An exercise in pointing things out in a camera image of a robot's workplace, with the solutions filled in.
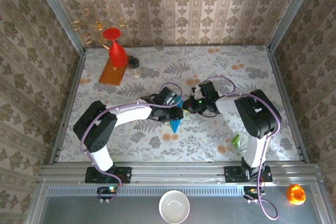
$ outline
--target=metal frame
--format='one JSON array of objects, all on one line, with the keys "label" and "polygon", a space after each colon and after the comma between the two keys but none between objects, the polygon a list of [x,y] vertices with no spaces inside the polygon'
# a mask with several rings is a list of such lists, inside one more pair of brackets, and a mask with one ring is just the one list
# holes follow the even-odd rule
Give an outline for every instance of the metal frame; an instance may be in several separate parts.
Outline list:
[{"label": "metal frame", "polygon": [[271,51],[275,51],[278,47],[281,39],[285,35],[290,23],[298,12],[303,0],[290,0],[287,9],[285,10],[281,20],[269,41],[269,47]]},{"label": "metal frame", "polygon": [[[162,186],[201,186],[202,188],[232,187],[237,184],[226,184],[224,166],[239,165],[239,162],[148,162],[120,163],[117,166],[131,166],[132,180],[125,188],[156,189]],[[326,191],[317,164],[296,162],[267,162],[271,167],[274,182],[268,186],[287,186],[290,184],[309,185],[322,223],[334,223],[331,203],[325,197]],[[110,186],[110,184],[85,184],[86,168],[90,163],[59,163],[41,167],[39,186],[32,199],[26,224],[40,222],[43,207],[49,189],[55,186],[66,188],[91,188],[92,186]]]},{"label": "metal frame", "polygon": [[[97,187],[93,186],[49,186],[47,197],[62,197],[62,196],[97,196]],[[162,196],[170,190],[179,190],[186,196],[238,196],[244,195],[244,186],[237,185],[216,185],[216,186],[139,186],[127,185],[121,187],[118,192],[118,197],[139,197],[139,196]],[[109,194],[101,194],[100,196],[111,196]]]},{"label": "metal frame", "polygon": [[71,23],[69,16],[64,10],[60,0],[47,0],[51,9],[54,11],[57,19],[61,23],[63,29],[67,33],[72,45],[75,47],[80,56],[84,55],[85,49],[83,43],[80,41],[78,34],[69,28]]},{"label": "metal frame", "polygon": [[307,153],[306,147],[304,146],[303,139],[300,133],[300,129],[296,121],[296,117],[294,115],[294,111],[290,103],[289,96],[286,90],[286,86],[283,81],[282,74],[280,72],[280,68],[279,68],[274,52],[272,52],[271,50],[268,50],[268,57],[269,57],[269,61],[271,62],[271,66],[273,68],[273,73],[274,73],[275,79],[278,84],[279,92],[281,95],[283,106],[285,108],[285,112],[287,114],[289,126],[294,136],[294,140],[300,147],[301,155],[303,157],[304,162],[310,163],[308,153]]},{"label": "metal frame", "polygon": [[72,107],[74,105],[74,101],[75,101],[75,97],[76,97],[76,93],[77,93],[77,89],[78,89],[78,84],[79,84],[79,81],[80,81],[80,77],[82,75],[85,60],[86,60],[86,55],[83,55],[82,57],[79,58],[76,73],[75,73],[74,79],[72,81],[72,85],[71,85],[71,88],[70,88],[68,100],[67,100],[67,103],[66,103],[65,108],[64,108],[64,113],[63,113],[61,122],[59,124],[59,128],[58,128],[58,132],[57,132],[57,135],[56,135],[54,147],[52,149],[52,153],[51,153],[51,156],[50,156],[49,165],[52,165],[55,162],[57,152],[59,151],[59,148],[61,148],[62,145],[63,145],[65,133],[66,133],[66,130],[67,130],[67,127],[68,127],[70,115],[71,115],[71,112],[72,112]]}]

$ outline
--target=glass jar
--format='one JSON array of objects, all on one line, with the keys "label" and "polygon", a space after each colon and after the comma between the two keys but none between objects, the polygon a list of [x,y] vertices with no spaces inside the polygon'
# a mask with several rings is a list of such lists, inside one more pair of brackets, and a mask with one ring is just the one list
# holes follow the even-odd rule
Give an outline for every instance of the glass jar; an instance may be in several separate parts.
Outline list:
[{"label": "glass jar", "polygon": [[232,151],[237,155],[244,155],[247,150],[247,143],[249,138],[252,136],[249,136],[245,134],[244,132],[235,132],[232,134]]},{"label": "glass jar", "polygon": [[141,68],[138,58],[131,56],[128,60],[128,67],[133,78],[139,78],[141,76]]}]

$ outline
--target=floral tablecloth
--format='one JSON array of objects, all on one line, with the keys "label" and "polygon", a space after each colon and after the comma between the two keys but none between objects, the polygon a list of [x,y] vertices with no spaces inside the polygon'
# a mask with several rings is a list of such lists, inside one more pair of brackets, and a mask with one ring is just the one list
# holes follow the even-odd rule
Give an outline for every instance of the floral tablecloth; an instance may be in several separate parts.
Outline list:
[{"label": "floral tablecloth", "polygon": [[[281,130],[269,144],[267,160],[299,159],[265,46],[143,47],[126,48],[126,51],[139,58],[142,76],[133,79],[127,69],[118,87],[98,82],[108,59],[107,50],[86,51],[60,162],[88,161],[79,152],[79,140],[72,128],[93,101],[113,105],[129,103],[158,93],[161,85],[169,81],[182,87],[185,100],[192,94],[192,87],[215,75],[231,78],[237,92],[262,89],[282,116]],[[227,81],[214,83],[221,94],[232,89]],[[237,131],[245,131],[238,113],[215,118],[184,113],[176,134],[169,122],[138,120],[116,127],[107,146],[112,159],[119,162],[239,161],[241,156],[230,145]]]}]

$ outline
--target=blue cone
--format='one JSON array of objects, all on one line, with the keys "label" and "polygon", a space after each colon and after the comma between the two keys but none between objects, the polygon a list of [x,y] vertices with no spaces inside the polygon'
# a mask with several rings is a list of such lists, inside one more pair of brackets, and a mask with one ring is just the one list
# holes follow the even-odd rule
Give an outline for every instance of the blue cone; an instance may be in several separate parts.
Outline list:
[{"label": "blue cone", "polygon": [[[182,103],[183,103],[183,101],[181,100],[177,106],[179,106],[181,108],[182,107]],[[180,121],[181,121],[181,119],[170,121],[170,125],[172,126],[172,129],[173,129],[174,133],[176,133],[177,128],[178,128],[178,126],[180,124]]]}]

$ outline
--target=green object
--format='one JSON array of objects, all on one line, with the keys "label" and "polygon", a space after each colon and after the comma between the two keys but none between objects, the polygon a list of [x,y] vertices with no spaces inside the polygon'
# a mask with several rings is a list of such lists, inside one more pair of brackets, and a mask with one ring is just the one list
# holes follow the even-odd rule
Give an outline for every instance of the green object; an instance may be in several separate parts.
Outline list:
[{"label": "green object", "polygon": [[231,143],[234,147],[236,147],[237,149],[239,149],[239,134],[235,135],[235,137],[231,140]]}]

